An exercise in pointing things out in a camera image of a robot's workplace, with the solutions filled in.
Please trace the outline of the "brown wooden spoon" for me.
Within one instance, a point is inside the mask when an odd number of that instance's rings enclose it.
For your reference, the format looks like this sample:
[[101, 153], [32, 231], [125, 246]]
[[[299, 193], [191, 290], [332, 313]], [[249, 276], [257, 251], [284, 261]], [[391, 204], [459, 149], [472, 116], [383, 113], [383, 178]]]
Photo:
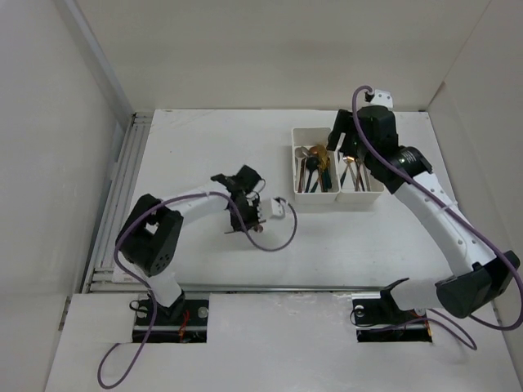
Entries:
[[307, 158], [302, 158], [300, 161], [300, 164], [299, 164], [298, 186], [297, 186], [297, 191], [299, 194], [303, 193], [304, 189], [305, 189], [306, 161], [307, 161]]

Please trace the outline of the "silver round spoon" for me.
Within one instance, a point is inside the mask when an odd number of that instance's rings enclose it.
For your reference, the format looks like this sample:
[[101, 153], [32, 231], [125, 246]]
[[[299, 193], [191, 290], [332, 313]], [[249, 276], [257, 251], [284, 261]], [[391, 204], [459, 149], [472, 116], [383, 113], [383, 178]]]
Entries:
[[310, 156], [310, 152], [308, 148], [300, 146], [295, 148], [294, 155], [296, 159], [296, 166], [297, 168], [299, 168], [301, 165], [301, 161], [305, 158], [308, 158]]

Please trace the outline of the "gold spoon green handle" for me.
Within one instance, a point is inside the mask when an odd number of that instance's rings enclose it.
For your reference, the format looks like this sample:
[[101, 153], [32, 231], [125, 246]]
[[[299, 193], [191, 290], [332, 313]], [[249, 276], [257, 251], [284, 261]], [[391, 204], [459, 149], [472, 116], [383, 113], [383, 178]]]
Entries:
[[[328, 151], [327, 151], [327, 149], [326, 149], [324, 146], [319, 145], [318, 147], [319, 147], [319, 149], [320, 149], [320, 151], [321, 151], [321, 157], [323, 157], [323, 156], [329, 156]], [[324, 192], [328, 192], [328, 191], [326, 190], [326, 188], [325, 188], [325, 185], [324, 185], [324, 173], [321, 172], [321, 171], [320, 171], [320, 182], [321, 182], [322, 190], [323, 190]]]
[[332, 177], [328, 168], [324, 170], [324, 185], [327, 191], [330, 191], [333, 187]]

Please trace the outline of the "rose gold fork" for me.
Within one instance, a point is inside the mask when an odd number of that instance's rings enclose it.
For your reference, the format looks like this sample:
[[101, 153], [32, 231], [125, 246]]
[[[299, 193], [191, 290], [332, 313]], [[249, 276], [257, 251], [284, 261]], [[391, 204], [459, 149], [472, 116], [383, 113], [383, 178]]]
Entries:
[[355, 190], [364, 191], [364, 182], [362, 179], [360, 162], [358, 160], [355, 160]]

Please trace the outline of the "small copper teaspoon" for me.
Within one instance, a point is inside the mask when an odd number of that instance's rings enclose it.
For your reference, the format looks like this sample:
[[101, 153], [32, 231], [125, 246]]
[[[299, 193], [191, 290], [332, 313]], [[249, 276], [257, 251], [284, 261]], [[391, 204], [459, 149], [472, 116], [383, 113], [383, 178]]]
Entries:
[[264, 230], [263, 224], [260, 222], [255, 223], [243, 223], [241, 224], [239, 221], [236, 221], [231, 226], [231, 229], [229, 231], [226, 231], [225, 234], [233, 234], [233, 233], [245, 233], [249, 231], [253, 231], [254, 233], [262, 233]]

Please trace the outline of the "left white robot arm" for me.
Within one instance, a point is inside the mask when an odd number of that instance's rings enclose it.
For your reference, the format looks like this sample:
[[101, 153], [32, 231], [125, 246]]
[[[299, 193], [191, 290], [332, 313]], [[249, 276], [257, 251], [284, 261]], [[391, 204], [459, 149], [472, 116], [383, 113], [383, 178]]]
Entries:
[[185, 293], [170, 265], [184, 225], [218, 212], [230, 213], [231, 231], [255, 229], [261, 224], [260, 198], [255, 187], [262, 177], [244, 165], [233, 176], [218, 174], [211, 180], [171, 200], [142, 195], [118, 234], [116, 247], [139, 270], [156, 301], [154, 313], [164, 323], [177, 322]]

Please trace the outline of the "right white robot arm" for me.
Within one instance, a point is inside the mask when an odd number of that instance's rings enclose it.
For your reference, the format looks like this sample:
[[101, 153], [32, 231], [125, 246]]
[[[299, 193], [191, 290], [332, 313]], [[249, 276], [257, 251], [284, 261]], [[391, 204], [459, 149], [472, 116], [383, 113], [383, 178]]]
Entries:
[[522, 284], [517, 255], [501, 252], [469, 223], [427, 158], [419, 149], [400, 144], [396, 117], [387, 107], [370, 105], [355, 113], [338, 110], [328, 148], [362, 161], [429, 233], [452, 274], [427, 286], [448, 313], [459, 319], [471, 317], [501, 296], [510, 282]]

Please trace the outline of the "left white plastic bin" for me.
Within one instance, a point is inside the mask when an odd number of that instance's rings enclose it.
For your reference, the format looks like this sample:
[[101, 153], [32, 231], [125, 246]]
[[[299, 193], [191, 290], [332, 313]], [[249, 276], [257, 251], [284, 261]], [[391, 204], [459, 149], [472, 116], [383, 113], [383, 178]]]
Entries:
[[305, 189], [304, 192], [299, 194], [297, 191], [298, 186], [298, 173], [299, 168], [296, 166], [296, 159], [294, 150], [296, 147], [304, 146], [310, 148], [312, 146], [322, 145], [327, 147], [328, 137], [331, 130], [328, 127], [298, 127], [291, 130], [292, 139], [292, 164], [291, 168], [293, 171], [293, 192], [297, 203], [301, 204], [330, 204], [336, 201], [338, 192], [340, 190], [339, 184], [339, 171], [337, 168], [337, 158], [334, 151], [328, 151], [330, 157], [330, 174], [332, 177], [333, 187], [330, 191], [324, 192], [322, 190], [320, 182], [320, 169], [319, 169], [319, 157], [311, 155], [306, 161], [306, 174], [305, 174]]

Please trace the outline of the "aluminium rail front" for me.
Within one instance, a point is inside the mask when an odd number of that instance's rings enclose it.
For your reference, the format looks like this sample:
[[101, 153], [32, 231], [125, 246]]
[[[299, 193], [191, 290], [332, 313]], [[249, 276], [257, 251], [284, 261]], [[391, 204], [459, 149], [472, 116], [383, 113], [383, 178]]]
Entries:
[[380, 287], [373, 286], [289, 286], [289, 285], [233, 285], [181, 283], [186, 292], [211, 293], [294, 293], [294, 292], [379, 292]]

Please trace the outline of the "aluminium rail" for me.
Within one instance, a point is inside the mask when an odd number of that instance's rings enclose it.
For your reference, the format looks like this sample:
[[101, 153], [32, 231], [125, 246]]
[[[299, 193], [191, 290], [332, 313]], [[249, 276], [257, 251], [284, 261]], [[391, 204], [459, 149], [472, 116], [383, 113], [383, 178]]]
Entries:
[[109, 193], [87, 259], [79, 289], [82, 294], [98, 292], [103, 284], [111, 284], [115, 240], [126, 220], [152, 119], [152, 113], [138, 112], [127, 126], [118, 159], [110, 170]]
[[181, 283], [186, 292], [211, 293], [294, 293], [294, 292], [379, 292], [380, 287], [373, 286], [289, 286], [289, 285], [233, 285]]

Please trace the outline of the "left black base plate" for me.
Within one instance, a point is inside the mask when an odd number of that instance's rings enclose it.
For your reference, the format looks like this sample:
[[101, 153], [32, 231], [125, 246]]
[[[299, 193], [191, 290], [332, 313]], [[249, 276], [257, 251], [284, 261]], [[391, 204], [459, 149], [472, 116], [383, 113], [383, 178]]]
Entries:
[[[150, 322], [154, 306], [149, 296], [133, 300], [129, 309], [134, 312], [132, 342], [142, 342]], [[156, 318], [152, 324], [148, 343], [199, 344], [208, 339], [208, 298], [182, 299], [172, 309], [157, 305]]]

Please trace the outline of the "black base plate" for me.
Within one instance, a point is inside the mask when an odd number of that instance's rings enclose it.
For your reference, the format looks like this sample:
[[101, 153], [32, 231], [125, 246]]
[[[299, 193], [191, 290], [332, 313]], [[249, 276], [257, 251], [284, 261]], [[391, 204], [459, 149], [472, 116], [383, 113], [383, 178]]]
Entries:
[[[154, 306], [149, 296], [133, 300], [129, 309], [134, 312], [132, 342], [142, 342], [150, 322]], [[199, 344], [208, 339], [208, 298], [182, 299], [172, 309], [157, 305], [156, 318], [152, 324], [148, 343]]]
[[400, 310], [379, 292], [354, 294], [351, 303], [350, 321], [359, 343], [432, 343], [425, 310]]

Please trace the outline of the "aluminium rail left side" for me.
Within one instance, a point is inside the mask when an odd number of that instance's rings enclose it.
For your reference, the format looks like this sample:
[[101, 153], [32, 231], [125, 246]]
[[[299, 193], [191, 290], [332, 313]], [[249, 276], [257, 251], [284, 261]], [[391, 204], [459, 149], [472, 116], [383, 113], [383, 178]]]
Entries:
[[87, 259], [79, 289], [82, 294], [98, 292], [103, 284], [111, 284], [115, 240], [126, 220], [152, 119], [152, 113], [138, 112], [127, 126], [118, 159], [110, 170], [109, 193]]

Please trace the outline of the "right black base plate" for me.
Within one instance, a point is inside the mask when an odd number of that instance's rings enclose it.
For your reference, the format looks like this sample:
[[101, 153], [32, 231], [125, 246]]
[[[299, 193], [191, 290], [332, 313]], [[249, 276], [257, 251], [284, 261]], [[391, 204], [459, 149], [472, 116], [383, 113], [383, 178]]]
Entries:
[[351, 303], [350, 321], [359, 343], [432, 343], [425, 310], [400, 310], [379, 292], [354, 294]]

